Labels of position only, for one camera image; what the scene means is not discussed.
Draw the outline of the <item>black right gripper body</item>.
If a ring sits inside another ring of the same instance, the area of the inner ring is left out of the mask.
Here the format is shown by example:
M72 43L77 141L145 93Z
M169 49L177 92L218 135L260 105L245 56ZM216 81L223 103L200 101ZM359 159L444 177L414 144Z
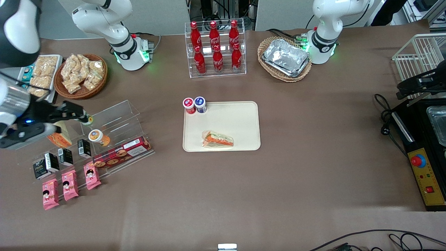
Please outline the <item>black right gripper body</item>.
M62 118L62 111L51 104L30 104L21 116L21 120L27 124L54 123Z

